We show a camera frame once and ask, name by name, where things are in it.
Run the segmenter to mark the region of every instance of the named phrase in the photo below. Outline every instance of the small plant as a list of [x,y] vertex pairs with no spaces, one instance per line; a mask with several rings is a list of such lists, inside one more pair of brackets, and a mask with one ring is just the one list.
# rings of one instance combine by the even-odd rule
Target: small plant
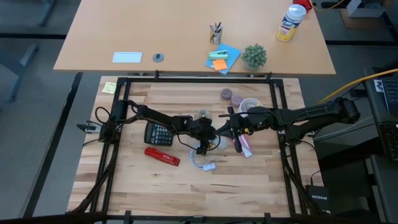
[[267,62],[267,52],[264,47],[255,44],[254,46],[246,47],[245,52],[242,54],[242,60],[245,66],[250,71],[256,71],[260,66],[264,66]]

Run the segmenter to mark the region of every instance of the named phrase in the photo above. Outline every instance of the black calculator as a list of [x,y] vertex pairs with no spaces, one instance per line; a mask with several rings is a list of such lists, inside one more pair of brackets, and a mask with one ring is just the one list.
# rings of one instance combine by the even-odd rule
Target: black calculator
[[145,127],[144,142],[156,146],[171,146],[173,144],[173,136],[165,126],[148,121]]

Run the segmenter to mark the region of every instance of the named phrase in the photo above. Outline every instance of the red object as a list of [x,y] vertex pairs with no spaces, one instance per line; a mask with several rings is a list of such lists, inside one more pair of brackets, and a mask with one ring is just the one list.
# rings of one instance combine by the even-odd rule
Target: red object
[[160,152],[159,150],[153,149],[151,147],[147,147],[145,149],[145,155],[151,156],[154,159],[171,164],[173,166],[178,166],[180,164],[179,158],[176,158],[176,157],[169,155],[167,153],[164,153],[164,152]]
[[312,9],[312,4],[310,0],[293,0],[293,4],[299,4],[304,6],[304,8],[307,10],[307,13]]

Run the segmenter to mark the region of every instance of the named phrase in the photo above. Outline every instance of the wooden table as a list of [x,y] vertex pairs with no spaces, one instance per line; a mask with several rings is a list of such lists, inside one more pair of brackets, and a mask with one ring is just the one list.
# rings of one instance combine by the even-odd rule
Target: wooden table
[[[214,73],[204,66],[210,24],[222,21],[222,42],[240,50],[261,44],[267,63],[249,72],[239,59],[230,73],[331,75],[335,69],[311,10],[291,42],[275,35],[292,0],[82,0],[56,70]],[[141,63],[113,63],[115,52],[142,52]],[[164,54],[156,63],[152,56]]]
[[[101,79],[94,108],[111,109],[113,95],[101,91],[106,82],[116,80],[117,77]],[[289,108],[304,107],[299,81],[286,78],[284,83]],[[272,107],[268,84],[133,83],[129,99],[170,116],[193,116],[199,110],[208,110],[213,126],[219,128],[226,120],[218,115],[227,113],[229,106],[220,98],[223,88]],[[106,120],[107,116],[104,113],[99,118]],[[254,151],[249,159],[237,154],[231,143],[225,151],[208,152],[207,159],[215,157],[219,162],[214,171],[203,172],[193,167],[185,155],[185,146],[177,138],[172,147],[156,148],[180,158],[178,167],[145,156],[144,149],[149,146],[143,141],[145,126],[146,121],[137,121],[123,127],[108,214],[123,215],[125,210],[131,210],[134,215],[263,217],[264,212],[269,212],[273,217],[289,216],[275,131],[249,136]],[[97,134],[88,134],[86,141],[96,138]],[[181,136],[181,140],[191,145],[195,142],[187,136]],[[312,143],[310,138],[304,140]],[[77,207],[94,185],[102,145],[96,142],[83,148],[68,209]],[[297,154],[303,184],[309,184],[311,174],[319,170],[317,155],[307,144],[299,144]],[[320,174],[314,175],[314,183],[322,185]],[[297,192],[293,190],[299,211]]]

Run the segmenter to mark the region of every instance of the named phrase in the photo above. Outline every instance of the pencil holder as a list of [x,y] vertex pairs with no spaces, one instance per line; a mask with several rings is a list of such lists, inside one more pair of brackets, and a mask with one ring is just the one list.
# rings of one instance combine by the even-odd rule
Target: pencil holder
[[220,29],[218,32],[213,32],[212,30],[210,30],[210,43],[220,44],[222,35],[223,35],[223,29]]

